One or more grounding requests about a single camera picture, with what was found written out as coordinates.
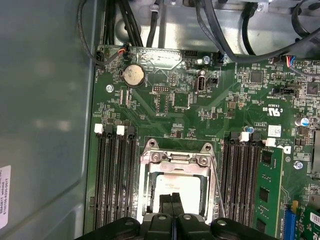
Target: green circuit board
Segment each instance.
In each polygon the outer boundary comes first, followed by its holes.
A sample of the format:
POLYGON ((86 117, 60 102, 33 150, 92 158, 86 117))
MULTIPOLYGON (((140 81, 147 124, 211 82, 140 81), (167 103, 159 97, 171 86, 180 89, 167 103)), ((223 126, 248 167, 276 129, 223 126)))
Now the green circuit board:
MULTIPOLYGON (((118 49, 99 47, 106 58, 118 49)), ((320 63, 296 60, 294 65, 310 73, 320 63)), ((219 56, 212 52, 131 47, 128 55, 118 57, 106 67, 96 68, 93 91, 85 233, 99 226, 96 201, 99 196, 106 199, 108 195, 107 191, 102 195, 97 193, 99 175, 105 173, 97 172, 104 146, 100 146, 94 132, 96 124, 111 126, 113 131, 117 126, 124 126, 128 131, 134 127, 135 151, 131 156, 134 161, 126 160, 123 165, 117 161, 112 165, 113 179, 119 174, 125 184, 132 182, 129 215, 133 217, 138 199, 139 155, 150 138, 156 139, 162 149, 179 151, 199 151, 204 143, 211 143, 221 176, 228 151, 224 147, 226 140, 231 139, 231 133, 239 136, 252 127, 260 147, 252 171, 254 193, 252 220, 248 225, 279 239, 284 239, 285 210, 292 201, 305 204, 310 194, 320 191, 312 162, 314 134, 320 127, 319 83, 292 72, 285 61, 219 63, 219 56), (203 62, 204 56, 210 58, 210 63, 203 62), (129 87, 123 80, 123 71, 130 65, 143 69, 144 80, 138 87, 129 87), (200 71, 204 71, 205 85, 197 90, 200 71), (308 118, 308 126, 297 126, 299 118, 308 118), (265 146, 268 138, 275 139, 274 146, 265 146), (301 169, 297 169, 297 161, 302 163, 301 169)), ((108 171, 108 167, 105 164, 104 170, 108 171)), ((108 181, 104 180, 103 188, 108 181)), ((114 210, 117 200, 112 199, 117 193, 126 194, 116 184, 110 188, 109 194, 113 197, 109 196, 109 201, 114 210)), ((215 201, 214 217, 218 217, 219 204, 215 201)), ((116 216, 110 215, 104 223, 116 216)))

